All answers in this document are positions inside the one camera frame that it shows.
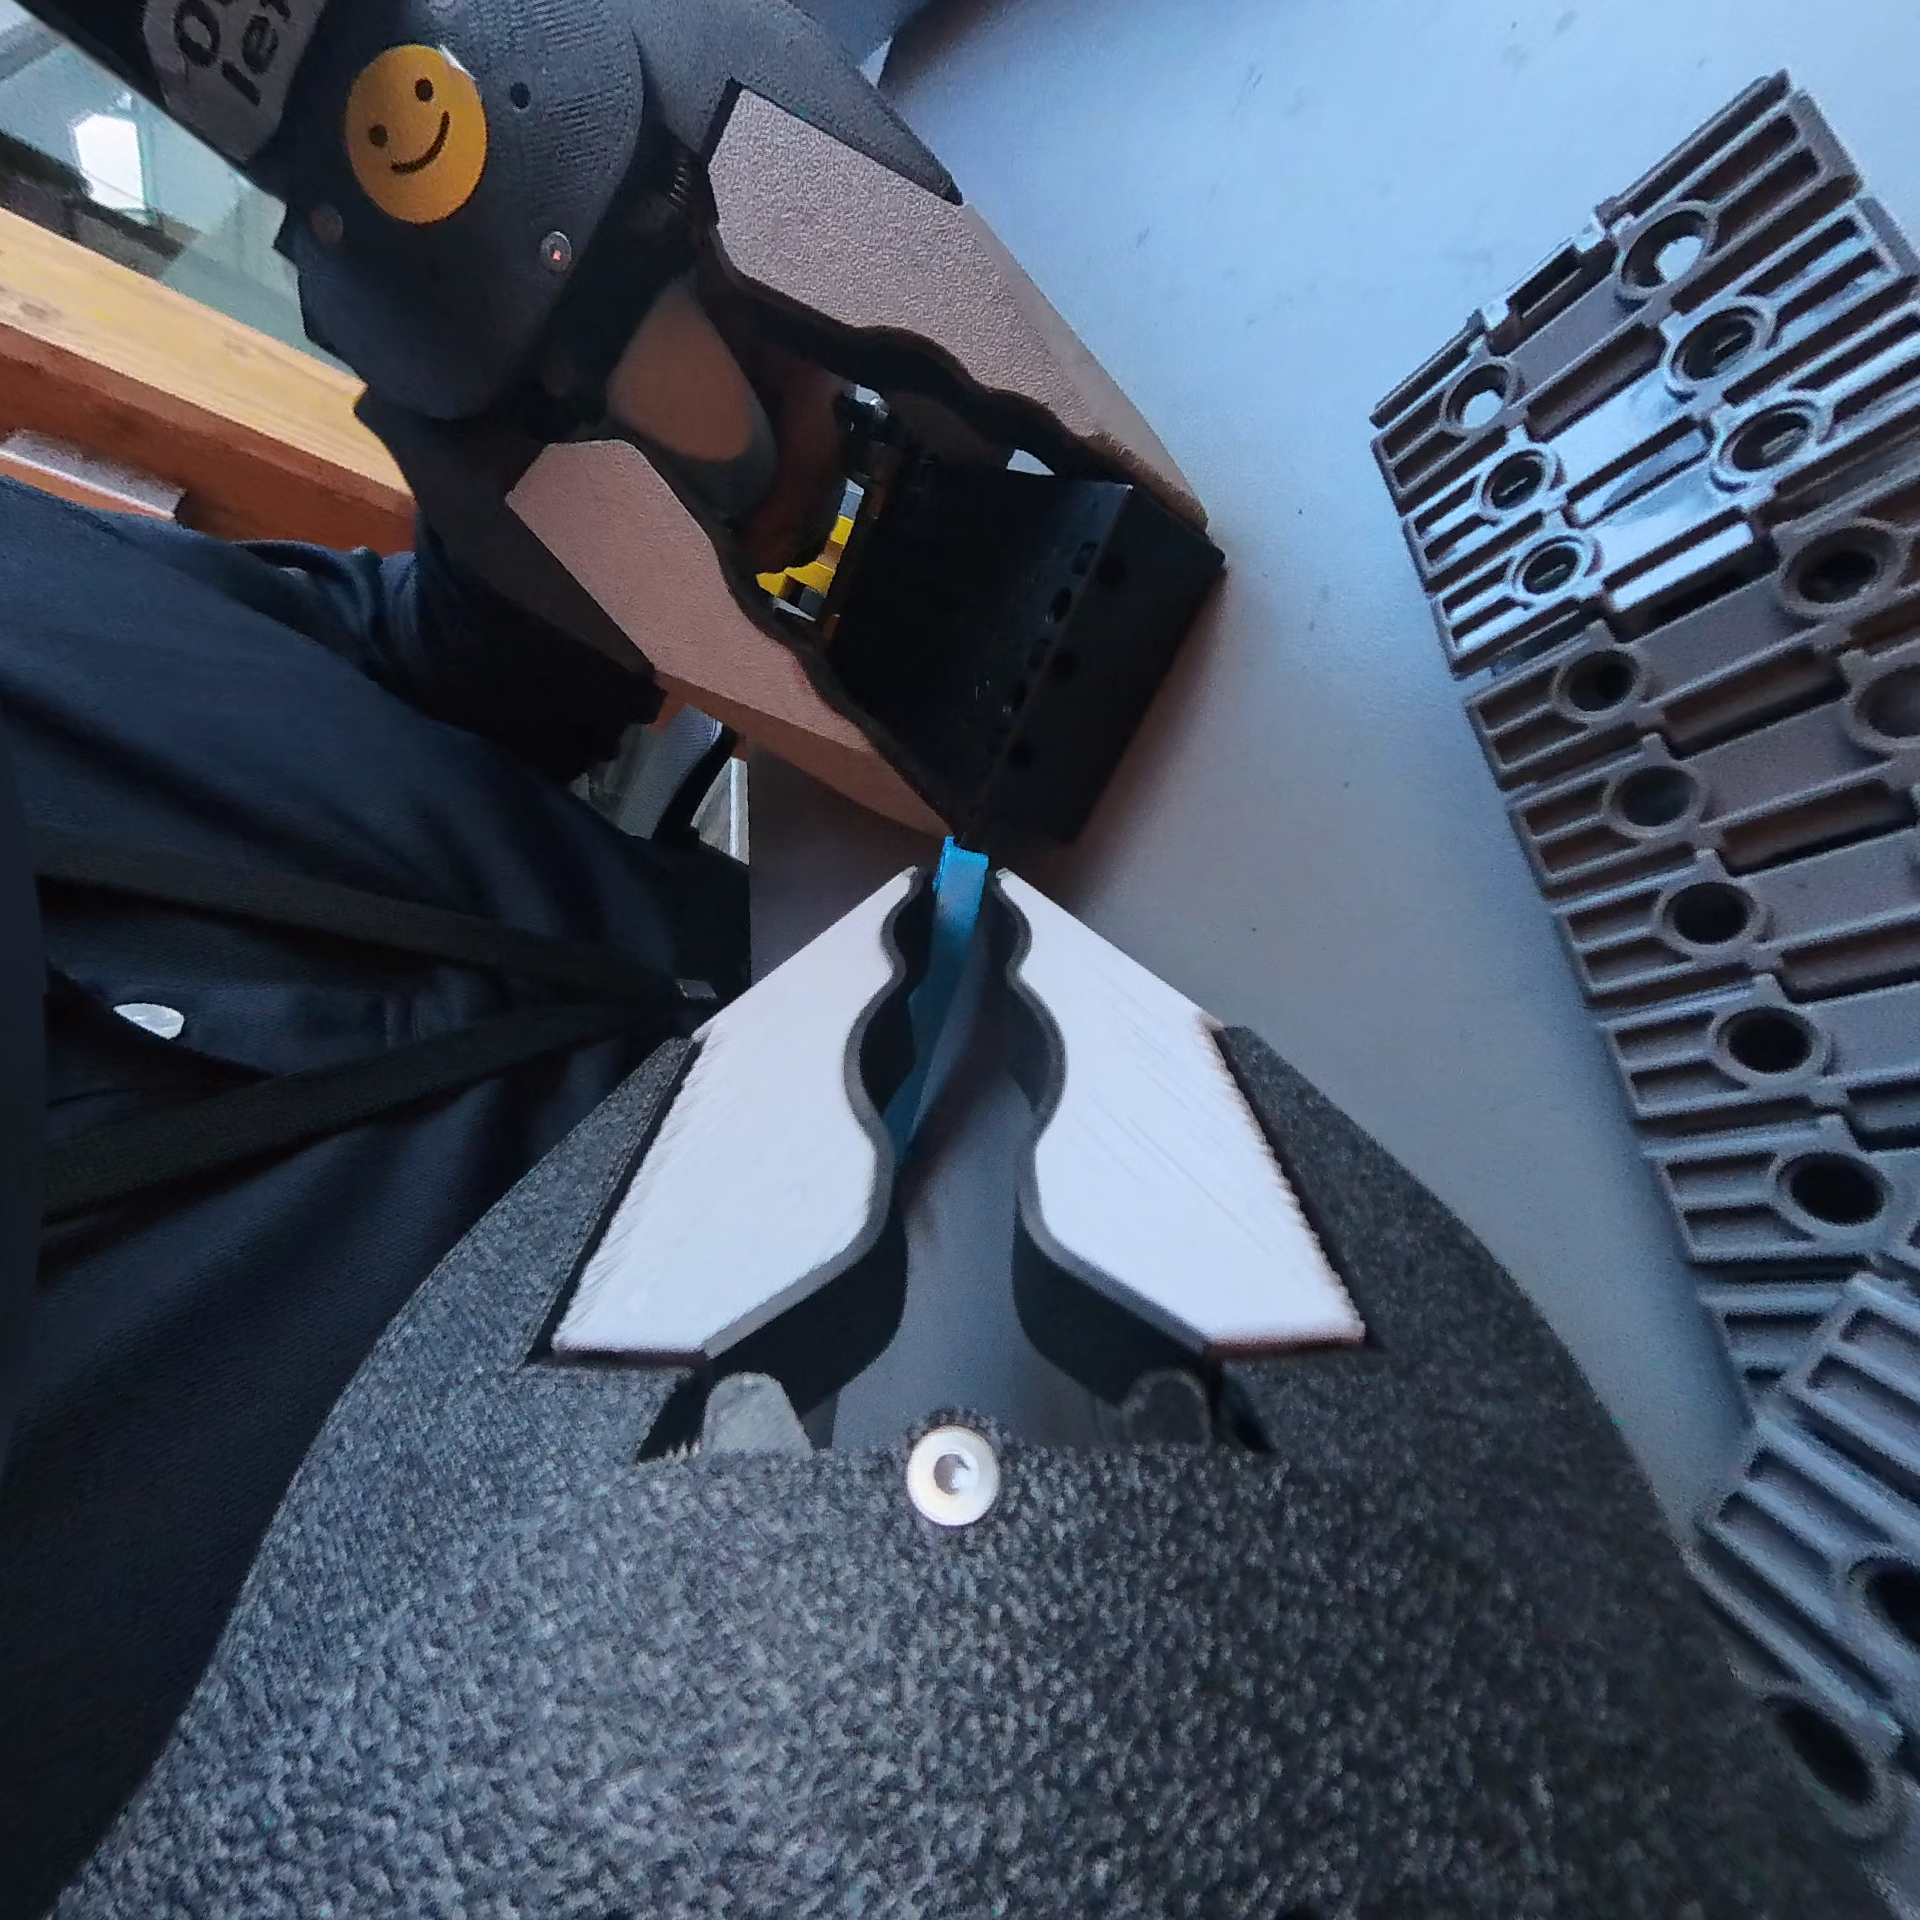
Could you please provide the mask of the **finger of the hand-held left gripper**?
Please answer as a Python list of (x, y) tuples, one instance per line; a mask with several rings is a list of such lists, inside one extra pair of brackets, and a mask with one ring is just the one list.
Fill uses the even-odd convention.
[(625, 441), (543, 448), (510, 509), (613, 618), (665, 693), (841, 799), (910, 831), (943, 832), (850, 718), (809, 682), (758, 581), (725, 558), (641, 450)]
[(706, 162), (733, 282), (856, 387), (937, 411), (952, 453), (1147, 489), (1205, 533), (1160, 437), (968, 203), (739, 89)]

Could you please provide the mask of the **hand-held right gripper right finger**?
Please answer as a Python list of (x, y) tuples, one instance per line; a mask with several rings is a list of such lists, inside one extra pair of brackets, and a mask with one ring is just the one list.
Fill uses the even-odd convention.
[(993, 928), (1035, 1133), (1019, 1223), (1067, 1285), (1061, 1363), (1099, 1363), (1091, 1309), (1201, 1363), (1357, 1350), (1365, 1322), (1201, 1007), (1013, 872)]

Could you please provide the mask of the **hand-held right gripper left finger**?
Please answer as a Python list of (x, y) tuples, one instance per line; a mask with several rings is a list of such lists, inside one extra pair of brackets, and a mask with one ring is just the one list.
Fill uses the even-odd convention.
[(922, 965), (925, 874), (905, 869), (698, 1029), (555, 1355), (715, 1363), (875, 1247)]

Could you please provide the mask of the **blue plastic lever tool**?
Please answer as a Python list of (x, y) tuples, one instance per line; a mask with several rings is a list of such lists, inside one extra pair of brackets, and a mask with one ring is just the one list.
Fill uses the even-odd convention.
[(905, 1171), (910, 1163), (927, 1110), (930, 1070), (968, 973), (987, 875), (990, 859), (983, 853), (967, 849), (952, 834), (943, 839), (930, 880), (927, 963), (905, 1005), (912, 1062), (882, 1113), (896, 1150), (896, 1171)]

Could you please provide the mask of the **black controller box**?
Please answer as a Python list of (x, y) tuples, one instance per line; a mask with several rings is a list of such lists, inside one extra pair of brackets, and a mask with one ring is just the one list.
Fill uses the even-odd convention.
[(946, 827), (1074, 839), (1225, 558), (1142, 485), (937, 450), (872, 392), (833, 406), (846, 539), (767, 585), (775, 635)]

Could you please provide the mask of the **grey studded track strip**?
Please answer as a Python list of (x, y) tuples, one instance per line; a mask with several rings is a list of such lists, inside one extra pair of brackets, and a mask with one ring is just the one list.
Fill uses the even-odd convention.
[(1914, 249), (1778, 73), (1371, 425), (1744, 1405), (1688, 1566), (1914, 1899)]

